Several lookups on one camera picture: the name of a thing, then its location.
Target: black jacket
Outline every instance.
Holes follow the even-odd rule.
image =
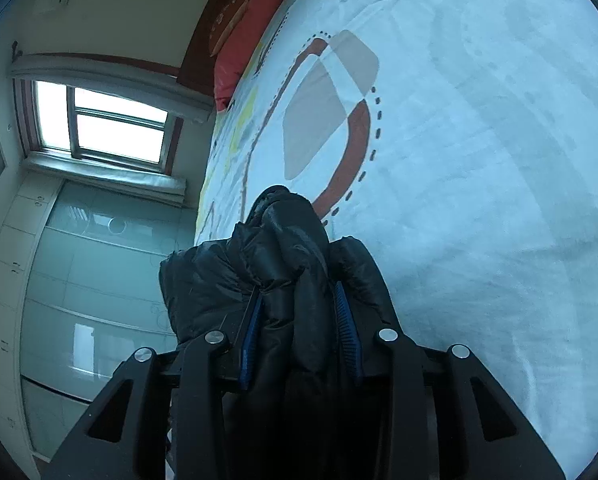
[[[229,239],[171,254],[159,279],[180,344],[243,312],[254,288],[263,296],[253,384],[224,397],[232,478],[372,477],[384,399],[360,402],[340,364],[333,283],[362,342],[374,333],[364,326],[399,324],[360,241],[330,243],[310,202],[275,186]]]

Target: mattress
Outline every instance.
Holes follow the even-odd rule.
[[[218,115],[196,241],[274,184],[361,239],[405,333],[469,346],[581,473],[598,450],[589,0],[285,0]]]

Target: window pane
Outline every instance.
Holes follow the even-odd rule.
[[[77,116],[79,145],[87,150],[158,162],[163,131],[110,119]]]
[[[39,113],[41,144],[48,148],[70,150],[68,101],[65,85],[37,81],[36,107]]]
[[[84,90],[83,88],[74,89],[74,104],[79,108],[90,108],[92,110],[129,115],[159,123],[165,123],[168,116],[168,113],[163,110],[138,103],[137,101],[99,94],[98,92]]]

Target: white curtain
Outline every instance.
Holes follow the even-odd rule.
[[[76,160],[60,155],[32,152],[23,161],[23,165],[33,171],[170,205],[181,206],[186,193],[184,178],[175,178],[149,171],[116,168],[107,164]]]
[[[211,97],[179,85],[172,76],[80,57],[21,56],[12,64],[10,77],[104,92],[146,103],[197,123],[205,123],[214,107]]]

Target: white bed sheet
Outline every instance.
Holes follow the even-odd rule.
[[[581,473],[598,450],[589,0],[286,0],[218,117],[197,242],[273,184],[364,241],[403,330],[472,348]]]

